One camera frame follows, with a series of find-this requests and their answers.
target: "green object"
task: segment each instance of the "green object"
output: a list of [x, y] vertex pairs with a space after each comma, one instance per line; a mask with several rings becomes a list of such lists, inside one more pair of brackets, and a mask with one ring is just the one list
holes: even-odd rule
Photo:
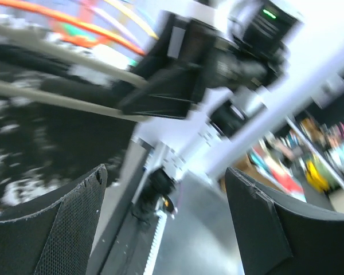
[[[96, 40], [94, 37], [90, 36], [87, 32], [83, 31], [82, 29], [79, 29], [78, 27], [75, 27], [73, 25], [66, 24], [66, 23], [62, 23], [61, 26], [64, 28], [66, 33], [70, 36], [84, 36], [90, 39], [91, 41]], [[136, 62], [135, 60], [124, 56], [123, 54], [119, 53], [117, 50], [113, 48], [110, 48], [110, 51], [108, 52], [108, 54], [112, 55], [112, 59], [114, 59], [115, 62], [118, 62], [120, 60], [124, 60], [125, 58], [127, 58], [129, 66], [136, 66], [138, 64], [138, 62]]]

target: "white surface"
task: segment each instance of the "white surface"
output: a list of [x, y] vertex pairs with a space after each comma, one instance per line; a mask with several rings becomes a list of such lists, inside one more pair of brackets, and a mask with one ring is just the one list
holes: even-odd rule
[[[290, 0], [304, 15], [305, 23], [288, 39], [287, 45], [291, 52], [288, 58], [287, 77], [270, 88], [271, 94], [264, 96], [267, 105], [273, 106], [285, 93], [298, 89], [309, 78], [319, 78], [318, 71], [328, 64], [336, 55], [341, 56], [344, 44], [344, 0], [336, 5], [327, 5], [320, 0]], [[226, 15], [229, 3], [221, 5], [220, 30], [226, 31]], [[206, 119], [206, 113], [222, 98], [227, 97], [227, 89], [208, 91], [199, 112], [192, 112], [187, 121], [153, 119], [141, 125], [137, 134], [150, 142], [161, 139], [163, 142], [180, 150], [191, 137], [197, 133]], [[204, 172], [219, 162], [222, 156], [233, 154], [232, 143], [222, 142], [212, 148], [203, 158], [191, 166], [192, 171]]]

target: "green led indicator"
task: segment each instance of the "green led indicator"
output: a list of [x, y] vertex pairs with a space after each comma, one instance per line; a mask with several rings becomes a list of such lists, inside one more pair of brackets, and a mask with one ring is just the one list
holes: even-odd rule
[[266, 15], [268, 15], [268, 16], [270, 16], [271, 18], [273, 18], [273, 19], [276, 19], [276, 16], [274, 15], [274, 14], [272, 14], [270, 11], [268, 11], [268, 10], [263, 10], [263, 13], [264, 14], [266, 14]]

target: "orange cable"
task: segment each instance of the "orange cable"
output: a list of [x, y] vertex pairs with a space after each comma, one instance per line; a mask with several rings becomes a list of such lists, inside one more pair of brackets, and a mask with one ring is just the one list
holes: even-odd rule
[[[49, 9], [47, 7], [43, 7], [41, 5], [38, 4], [33, 4], [33, 3], [29, 3], [29, 2], [24, 2], [24, 1], [20, 1], [20, 0], [0, 0], [0, 5], [2, 6], [7, 6], [7, 7], [14, 7], [16, 9], [21, 9], [21, 10], [25, 10], [25, 11], [29, 11], [31, 13], [38, 13], [38, 14], [42, 14], [44, 16], [53, 18], [57, 21], [60, 22], [64, 22], [64, 23], [68, 23], [70, 25], [76, 26], [78, 28], [93, 32], [95, 34], [98, 34], [100, 36], [102, 36], [102, 40], [105, 39], [107, 40], [112, 40], [115, 41], [121, 45], [123, 45], [125, 48], [133, 51], [134, 53], [140, 54], [140, 55], [145, 55], [145, 52], [137, 47], [136, 45], [134, 45], [133, 43], [131, 43], [130, 41], [126, 40], [125, 38], [111, 33], [108, 30], [103, 29], [102, 27], [98, 27], [96, 25], [90, 24], [90, 23], [85, 23], [80, 21], [79, 19], [64, 14], [60, 11], [57, 10], [52, 10]], [[82, 38], [76, 37], [75, 40], [82, 40]]]

